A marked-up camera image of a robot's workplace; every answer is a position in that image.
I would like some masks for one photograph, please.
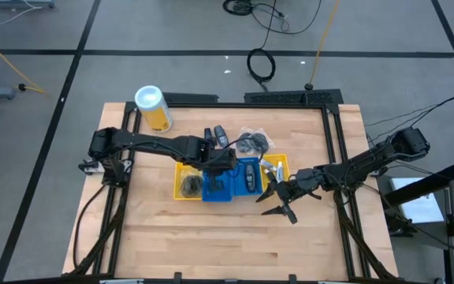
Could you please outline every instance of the blue plastic container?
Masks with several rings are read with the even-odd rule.
[[[255,192],[248,192],[244,173],[246,165],[251,164],[255,170]],[[222,175],[215,177],[215,184],[203,171],[203,201],[229,202],[233,196],[248,196],[262,194],[262,176],[260,173],[259,158],[239,158],[234,170],[227,170]]]

